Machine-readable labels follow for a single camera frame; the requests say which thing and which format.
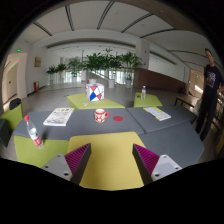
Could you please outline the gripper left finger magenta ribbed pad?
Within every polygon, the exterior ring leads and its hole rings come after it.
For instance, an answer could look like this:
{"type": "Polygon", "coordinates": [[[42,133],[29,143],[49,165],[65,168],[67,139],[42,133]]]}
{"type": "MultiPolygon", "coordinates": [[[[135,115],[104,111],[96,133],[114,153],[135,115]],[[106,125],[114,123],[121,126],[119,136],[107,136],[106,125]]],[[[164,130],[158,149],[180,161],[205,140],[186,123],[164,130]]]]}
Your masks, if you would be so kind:
{"type": "Polygon", "coordinates": [[[79,185],[91,155],[91,144],[85,144],[66,155],[57,154],[42,169],[79,185]]]}

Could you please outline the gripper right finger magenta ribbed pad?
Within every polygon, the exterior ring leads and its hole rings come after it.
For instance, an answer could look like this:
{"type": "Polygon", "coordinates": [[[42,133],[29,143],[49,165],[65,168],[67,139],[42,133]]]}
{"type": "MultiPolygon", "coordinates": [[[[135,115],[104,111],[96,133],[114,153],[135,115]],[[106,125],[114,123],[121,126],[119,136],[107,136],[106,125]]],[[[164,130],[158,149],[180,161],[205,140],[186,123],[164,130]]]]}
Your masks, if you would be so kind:
{"type": "Polygon", "coordinates": [[[181,167],[168,155],[159,156],[137,144],[133,145],[132,154],[144,185],[181,170],[181,167]]]}

